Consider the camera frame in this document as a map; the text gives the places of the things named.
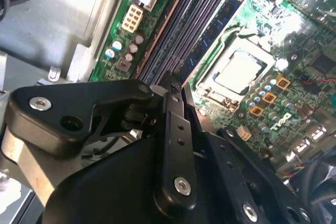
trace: silver screw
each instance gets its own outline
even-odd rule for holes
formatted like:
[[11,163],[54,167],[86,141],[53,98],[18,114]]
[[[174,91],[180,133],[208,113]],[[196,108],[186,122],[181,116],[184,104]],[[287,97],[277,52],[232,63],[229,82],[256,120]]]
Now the silver screw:
[[311,222],[311,219],[309,218],[307,212],[305,210],[303,210],[302,208],[300,208],[300,213],[303,216],[303,218],[307,221],[307,222]]
[[191,186],[189,182],[182,177],[178,177],[174,180],[175,189],[184,196],[189,196],[191,193]]
[[243,204],[243,210],[244,210],[244,213],[247,216],[247,218],[250,219],[250,221],[257,222],[258,215],[249,203],[244,203]]
[[198,109],[199,113],[201,114],[201,116],[206,116],[206,113],[204,110],[202,109]]
[[51,102],[44,97],[34,97],[29,101],[30,107],[34,110],[47,111],[51,108]]
[[149,93],[149,89],[145,85],[140,84],[139,89],[144,93]]
[[234,137],[234,134],[232,133],[231,130],[226,130],[226,133],[227,133],[230,137]]

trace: green circuit board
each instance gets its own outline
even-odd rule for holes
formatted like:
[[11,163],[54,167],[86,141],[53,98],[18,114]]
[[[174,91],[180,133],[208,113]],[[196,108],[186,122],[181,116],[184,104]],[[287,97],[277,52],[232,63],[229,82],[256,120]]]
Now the green circuit board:
[[[110,32],[104,43],[103,50],[100,54],[95,69],[93,70],[90,81],[111,81],[111,80],[123,80],[128,79],[134,74],[137,69],[138,62],[145,54],[145,50],[150,43],[151,35],[155,31],[156,25],[161,20],[162,12],[169,0],[157,0],[152,11],[144,9],[144,15],[137,28],[136,33],[130,33],[122,29],[122,22],[131,4],[136,3],[136,0],[121,0],[121,4],[118,8],[117,14],[113,20]],[[138,45],[138,51],[132,54],[133,59],[131,63],[126,63],[126,69],[118,68],[121,63],[120,59],[124,58],[129,52],[130,44],[134,41],[136,34],[140,34],[144,41]],[[112,50],[113,41],[119,41],[122,45],[122,49],[115,51],[114,57],[108,57],[106,55],[107,49]]]
[[[237,36],[237,28],[248,28],[257,31],[259,36],[266,36],[269,38],[270,54],[273,58],[277,61],[285,59],[288,62],[288,67],[283,71],[272,67],[246,94],[246,99],[250,98],[258,88],[262,88],[266,78],[276,79],[282,76],[289,81],[285,89],[277,86],[271,88],[269,92],[275,96],[272,103],[262,99],[256,104],[263,110],[258,116],[250,112],[252,108],[246,103],[246,99],[239,104],[236,111],[230,111],[196,92],[197,82],[217,59],[218,53],[224,51],[226,45]],[[265,143],[267,138],[268,145],[272,145],[270,150],[275,157],[273,162],[279,166],[286,161],[285,155],[293,148],[295,142],[308,139],[307,132],[321,127],[319,119],[305,116],[303,119],[302,115],[300,117],[297,109],[302,104],[308,104],[312,110],[323,107],[329,116],[336,116],[336,35],[300,13],[290,3],[284,1],[275,6],[269,0],[248,0],[225,30],[228,31],[227,34],[218,39],[216,45],[210,47],[188,81],[193,90],[195,104],[206,112],[216,129],[225,125],[235,129],[241,125],[247,127],[252,134],[247,143],[257,153],[260,149],[268,147]],[[322,63],[323,67],[319,68],[317,65],[324,60],[331,66]],[[239,74],[242,73],[228,78],[234,80],[240,77]],[[306,83],[310,84],[302,85],[302,76],[309,77]],[[290,102],[293,108],[285,108],[284,100]],[[290,118],[274,130],[272,126],[276,122],[269,117],[271,113],[275,113],[280,119],[290,114]],[[261,125],[267,127],[267,133],[261,130]]]

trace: motherboard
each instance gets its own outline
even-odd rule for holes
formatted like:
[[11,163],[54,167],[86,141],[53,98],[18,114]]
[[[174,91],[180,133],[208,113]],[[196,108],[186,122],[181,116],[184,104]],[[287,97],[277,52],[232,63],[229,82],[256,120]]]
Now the motherboard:
[[336,132],[336,0],[121,0],[91,81],[168,75],[276,169]]
[[225,29],[222,11],[175,73],[215,128],[278,168],[336,130],[336,35],[285,1],[247,0]]

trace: cpu socket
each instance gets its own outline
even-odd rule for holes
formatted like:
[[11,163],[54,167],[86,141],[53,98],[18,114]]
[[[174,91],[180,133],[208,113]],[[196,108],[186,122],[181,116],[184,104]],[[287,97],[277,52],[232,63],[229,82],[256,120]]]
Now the cpu socket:
[[208,66],[196,84],[196,92],[225,108],[238,105],[274,63],[268,52],[248,39],[236,37]]

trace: silver metal plate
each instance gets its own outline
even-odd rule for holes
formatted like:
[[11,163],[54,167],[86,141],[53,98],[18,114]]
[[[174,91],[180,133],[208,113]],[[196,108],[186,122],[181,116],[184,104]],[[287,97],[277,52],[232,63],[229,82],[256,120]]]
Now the silver metal plate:
[[78,43],[90,45],[104,0],[31,0],[0,23],[0,48],[65,75]]

